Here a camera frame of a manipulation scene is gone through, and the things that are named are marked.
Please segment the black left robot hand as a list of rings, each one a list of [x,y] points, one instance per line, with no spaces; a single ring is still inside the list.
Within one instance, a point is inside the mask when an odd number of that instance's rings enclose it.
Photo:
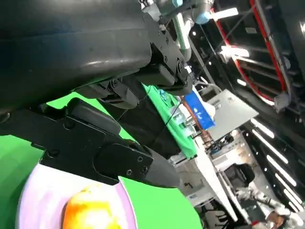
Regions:
[[[108,185],[126,177],[175,188],[175,168],[152,149],[122,139],[111,117],[71,92],[131,109],[122,83],[133,76],[173,95],[192,80],[170,34],[136,0],[3,0],[0,3],[0,133],[44,151],[44,166]]]

